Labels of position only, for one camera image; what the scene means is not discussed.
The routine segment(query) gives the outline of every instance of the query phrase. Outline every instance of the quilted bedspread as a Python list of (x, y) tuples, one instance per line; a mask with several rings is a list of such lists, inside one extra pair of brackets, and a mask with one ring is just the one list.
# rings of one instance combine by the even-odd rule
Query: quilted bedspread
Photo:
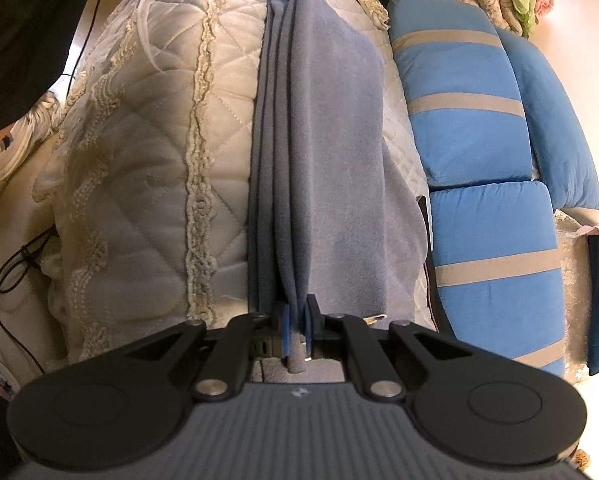
[[(383, 134), (408, 187), (427, 196), (381, 8), (326, 1), (381, 52)], [(71, 361), (186, 317), (218, 327), (247, 311), (265, 15), (266, 0), (124, 0), (85, 60), (35, 187), (52, 199), (62, 238), (52, 304)], [(423, 273), (415, 290), (404, 301), (432, 326)]]

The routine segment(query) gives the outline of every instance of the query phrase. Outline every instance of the black cable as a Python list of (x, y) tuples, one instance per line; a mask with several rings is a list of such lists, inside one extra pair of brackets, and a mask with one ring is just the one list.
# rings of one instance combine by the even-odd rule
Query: black cable
[[(78, 59), (75, 62), (75, 65), (73, 67), (73, 72), (70, 73), (70, 79), (71, 81), (75, 80), (75, 71), (78, 69), (78, 65), (80, 64), (80, 60), (82, 59), (82, 56), (84, 56), (84, 51), (86, 50), (86, 44), (88, 43), (89, 38), (91, 37), (91, 33), (93, 32), (93, 27), (95, 27), (96, 24), (96, 17), (97, 17), (97, 9), (99, 9), (99, 4), (101, 3), (102, 0), (97, 0), (96, 1), (96, 8), (93, 10), (93, 18), (91, 19), (91, 25), (88, 27), (88, 32), (86, 33), (86, 39), (84, 40), (84, 44), (82, 45), (82, 50), (80, 50), (80, 54), (78, 55)], [(66, 91), (66, 99), (68, 100), (68, 94), (70, 93), (70, 88), (72, 86), (72, 83), (68, 83), (68, 88)]]
[[(11, 292), (14, 288), (16, 288), (16, 286), (22, 282), (22, 280), (27, 275), (28, 271), (31, 270), (31, 268), (40, 268), (36, 261), (38, 256), (42, 254), (42, 251), (46, 247), (46, 244), (49, 242), (49, 240), (57, 235), (58, 232), (55, 229), (55, 225), (49, 227), (42, 234), (36, 236), (29, 243), (22, 246), (22, 248), (20, 248), (20, 250), (17, 251), (17, 253), (13, 254), (13, 256), (11, 256), (4, 263), (4, 265), (2, 265), (2, 267), (0, 268), (0, 294), (7, 294)], [(39, 247), (34, 248), (40, 240), (42, 240), (42, 242), (39, 244)], [(11, 272), (17, 269), (17, 267), (19, 267), (20, 265), (24, 265), (24, 271), (22, 272), (22, 275), (16, 280), (16, 282), (13, 285), (7, 288), (2, 288), (4, 282), (10, 276)], [(33, 360), (35, 365), (40, 369), (40, 372), (44, 374), (44, 368), (42, 368), (42, 365), (39, 363), (39, 361), (35, 358), (31, 351), (17, 337), (15, 337), (9, 329), (6, 328), (1, 319), (0, 327), (15, 344), (17, 344), (22, 350), (24, 350), (24, 352), (26, 352), (26, 354)]]

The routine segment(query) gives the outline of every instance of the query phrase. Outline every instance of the blue cushion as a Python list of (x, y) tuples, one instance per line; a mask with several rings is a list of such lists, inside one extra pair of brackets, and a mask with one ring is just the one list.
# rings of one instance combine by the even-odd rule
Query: blue cushion
[[(515, 74), (484, 12), (456, 0), (391, 0), (388, 13), (429, 185), (530, 180), (531, 144)], [(428, 30), (433, 36), (417, 36)], [(472, 31), (473, 39), (462, 31)], [(458, 105), (457, 95), (468, 96), (469, 104)], [(491, 96), (518, 112), (491, 107)]]
[(541, 182), (431, 193), (439, 297), (461, 340), (564, 373), (564, 293)]
[(554, 209), (599, 209), (593, 156), (564, 87), (528, 40), (497, 29), (515, 71), (541, 180)]

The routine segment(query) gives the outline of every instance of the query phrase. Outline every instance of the gray garment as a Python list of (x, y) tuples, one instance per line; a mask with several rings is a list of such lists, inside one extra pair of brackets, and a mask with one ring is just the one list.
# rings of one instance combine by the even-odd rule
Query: gray garment
[(383, 62), (324, 0), (268, 0), (253, 129), (249, 303), (413, 318), (426, 232), (382, 136)]

